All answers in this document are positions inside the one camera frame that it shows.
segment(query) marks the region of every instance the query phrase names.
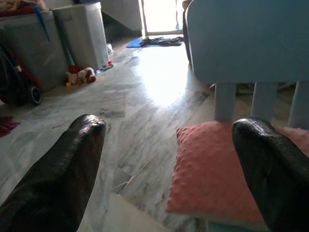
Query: white plastic container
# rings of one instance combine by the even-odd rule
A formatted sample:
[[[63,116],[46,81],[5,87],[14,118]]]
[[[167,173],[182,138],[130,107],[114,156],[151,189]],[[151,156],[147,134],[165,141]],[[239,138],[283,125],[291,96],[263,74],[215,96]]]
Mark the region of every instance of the white plastic container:
[[[53,13],[76,65],[99,70],[108,63],[100,2],[60,7]]]

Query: clothes pile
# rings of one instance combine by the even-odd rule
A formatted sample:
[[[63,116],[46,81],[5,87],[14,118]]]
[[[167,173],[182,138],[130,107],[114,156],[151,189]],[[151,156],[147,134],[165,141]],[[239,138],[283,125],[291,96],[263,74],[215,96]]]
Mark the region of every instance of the clothes pile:
[[[182,45],[183,37],[179,36],[172,39],[165,39],[164,37],[158,37],[154,39],[150,39],[148,36],[145,39],[142,39],[140,45],[160,45],[160,46],[180,46]]]

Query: blue strap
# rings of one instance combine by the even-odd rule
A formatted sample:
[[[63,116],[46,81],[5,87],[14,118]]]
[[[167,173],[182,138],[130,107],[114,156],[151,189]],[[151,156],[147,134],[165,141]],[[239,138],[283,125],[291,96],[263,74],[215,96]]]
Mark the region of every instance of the blue strap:
[[[41,9],[39,8],[38,5],[33,4],[33,3],[31,4],[31,6],[34,9],[34,13],[37,15],[37,17],[39,19],[39,22],[40,22],[41,26],[43,27],[43,30],[45,31],[45,34],[47,36],[48,41],[50,42],[49,32],[48,32],[47,26],[46,26],[46,24],[44,22],[44,19],[43,19],[42,15],[41,15]]]

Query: pink cushion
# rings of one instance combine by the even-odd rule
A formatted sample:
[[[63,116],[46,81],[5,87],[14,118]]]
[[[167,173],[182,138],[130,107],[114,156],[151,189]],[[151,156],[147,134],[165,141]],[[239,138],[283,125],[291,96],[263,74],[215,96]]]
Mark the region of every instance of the pink cushion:
[[[231,123],[206,122],[177,130],[178,156],[166,211],[264,224],[235,152]],[[279,128],[307,156],[309,131]]]

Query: light blue chair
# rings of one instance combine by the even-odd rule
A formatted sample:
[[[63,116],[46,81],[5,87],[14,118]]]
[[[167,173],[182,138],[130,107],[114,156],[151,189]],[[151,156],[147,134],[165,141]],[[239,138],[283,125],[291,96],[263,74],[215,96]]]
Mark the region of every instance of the light blue chair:
[[[215,83],[232,121],[236,83],[255,83],[252,116],[271,120],[278,82],[297,82],[288,126],[309,129],[309,1],[194,0],[187,10],[196,78]]]

